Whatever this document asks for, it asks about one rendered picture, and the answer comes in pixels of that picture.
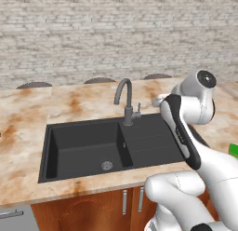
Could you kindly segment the narrow wooden cupboard door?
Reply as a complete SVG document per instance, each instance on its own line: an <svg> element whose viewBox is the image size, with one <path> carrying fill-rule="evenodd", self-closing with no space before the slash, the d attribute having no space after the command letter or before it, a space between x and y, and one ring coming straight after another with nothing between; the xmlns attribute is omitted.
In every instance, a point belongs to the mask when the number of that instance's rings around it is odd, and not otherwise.
<svg viewBox="0 0 238 231"><path fill-rule="evenodd" d="M140 188L141 186L133 188L130 231L144 231L145 225L151 220L156 211L156 203L150 201L144 191L142 211L138 212Z"/></svg>

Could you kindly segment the green sponge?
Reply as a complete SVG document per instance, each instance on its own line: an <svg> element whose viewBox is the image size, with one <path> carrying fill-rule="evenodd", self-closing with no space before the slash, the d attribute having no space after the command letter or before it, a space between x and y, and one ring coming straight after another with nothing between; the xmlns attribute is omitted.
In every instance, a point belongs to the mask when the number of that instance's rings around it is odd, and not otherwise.
<svg viewBox="0 0 238 231"><path fill-rule="evenodd" d="M238 159L238 144L235 143L230 144L229 154Z"/></svg>

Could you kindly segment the grey dishwasher front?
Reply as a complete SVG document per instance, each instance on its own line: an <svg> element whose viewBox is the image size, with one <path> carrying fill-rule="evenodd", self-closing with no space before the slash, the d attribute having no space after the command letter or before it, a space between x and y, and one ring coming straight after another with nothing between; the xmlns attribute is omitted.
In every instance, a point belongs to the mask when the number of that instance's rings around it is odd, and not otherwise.
<svg viewBox="0 0 238 231"><path fill-rule="evenodd" d="M18 217L0 219L0 231L39 231L29 205L0 209L0 213L14 210L23 211L24 214Z"/></svg>

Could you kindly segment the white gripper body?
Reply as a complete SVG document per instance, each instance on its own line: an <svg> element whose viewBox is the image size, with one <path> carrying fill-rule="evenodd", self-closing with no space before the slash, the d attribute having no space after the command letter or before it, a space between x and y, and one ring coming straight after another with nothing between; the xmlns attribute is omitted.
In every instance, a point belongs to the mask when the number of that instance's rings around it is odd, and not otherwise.
<svg viewBox="0 0 238 231"><path fill-rule="evenodd" d="M166 94L159 94L156 97L152 98L152 106L159 106L160 103L168 96L168 93Z"/></svg>

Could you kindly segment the dark brown round stool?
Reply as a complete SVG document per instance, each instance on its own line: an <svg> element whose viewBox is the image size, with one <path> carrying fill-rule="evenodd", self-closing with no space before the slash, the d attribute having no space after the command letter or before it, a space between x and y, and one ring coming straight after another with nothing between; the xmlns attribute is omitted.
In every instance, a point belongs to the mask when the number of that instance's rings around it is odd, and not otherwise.
<svg viewBox="0 0 238 231"><path fill-rule="evenodd" d="M88 79L84 84L98 84L98 83L111 83L116 82L115 80L107 77L95 77Z"/></svg>
<svg viewBox="0 0 238 231"><path fill-rule="evenodd" d="M18 86L17 89L23 89L23 88L47 88L47 87L52 87L51 84L47 82L30 82L23 84L21 86Z"/></svg>
<svg viewBox="0 0 238 231"><path fill-rule="evenodd" d="M151 74L151 75L146 75L143 79L144 80L149 80L149 79L160 79L160 78L171 78L171 75L166 75L166 74Z"/></svg>

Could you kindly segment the black kitchen sink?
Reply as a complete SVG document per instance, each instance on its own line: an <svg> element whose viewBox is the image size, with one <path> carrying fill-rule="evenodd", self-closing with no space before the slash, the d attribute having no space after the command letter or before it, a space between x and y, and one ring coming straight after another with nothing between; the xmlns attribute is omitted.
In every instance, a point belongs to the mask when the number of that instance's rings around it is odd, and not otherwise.
<svg viewBox="0 0 238 231"><path fill-rule="evenodd" d="M50 124L46 127L39 183L182 162L184 158L159 114L131 126L122 117Z"/></svg>

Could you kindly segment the grey curved tap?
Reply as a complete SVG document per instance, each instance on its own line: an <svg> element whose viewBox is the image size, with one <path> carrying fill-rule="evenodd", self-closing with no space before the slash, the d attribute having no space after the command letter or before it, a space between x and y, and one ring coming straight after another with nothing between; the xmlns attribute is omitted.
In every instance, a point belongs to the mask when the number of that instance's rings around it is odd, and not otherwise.
<svg viewBox="0 0 238 231"><path fill-rule="evenodd" d="M128 78L124 78L118 85L117 90L114 95L114 104L118 105L120 103L121 93L124 87L127 87L127 94L126 94L126 106L125 106L125 126L132 126L133 120L135 118L140 118L140 106L138 106L138 111L133 111L132 106L132 83Z"/></svg>

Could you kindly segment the wide wooden cupboard door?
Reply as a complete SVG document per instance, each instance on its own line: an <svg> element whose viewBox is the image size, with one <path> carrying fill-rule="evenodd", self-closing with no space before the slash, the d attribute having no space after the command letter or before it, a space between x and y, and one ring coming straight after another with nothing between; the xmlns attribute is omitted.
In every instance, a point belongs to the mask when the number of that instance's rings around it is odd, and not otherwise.
<svg viewBox="0 0 238 231"><path fill-rule="evenodd" d="M132 192L123 190L32 204L39 231L130 231Z"/></svg>

